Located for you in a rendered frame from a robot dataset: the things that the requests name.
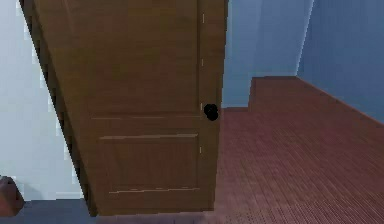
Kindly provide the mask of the brown wooden room door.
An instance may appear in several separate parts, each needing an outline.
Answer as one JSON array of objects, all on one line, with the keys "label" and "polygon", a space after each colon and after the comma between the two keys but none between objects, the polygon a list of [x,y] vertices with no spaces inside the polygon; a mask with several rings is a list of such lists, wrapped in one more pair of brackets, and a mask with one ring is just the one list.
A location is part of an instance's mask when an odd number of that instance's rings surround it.
[{"label": "brown wooden room door", "polygon": [[228,0],[19,0],[91,215],[214,207]]}]

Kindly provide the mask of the reddish brown rounded object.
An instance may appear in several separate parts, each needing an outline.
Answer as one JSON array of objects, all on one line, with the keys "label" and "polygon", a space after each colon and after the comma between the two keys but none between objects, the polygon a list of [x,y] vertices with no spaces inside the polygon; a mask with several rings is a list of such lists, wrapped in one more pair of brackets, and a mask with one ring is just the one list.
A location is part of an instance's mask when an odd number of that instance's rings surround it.
[{"label": "reddish brown rounded object", "polygon": [[24,206],[24,199],[11,177],[0,177],[0,217],[16,216]]}]

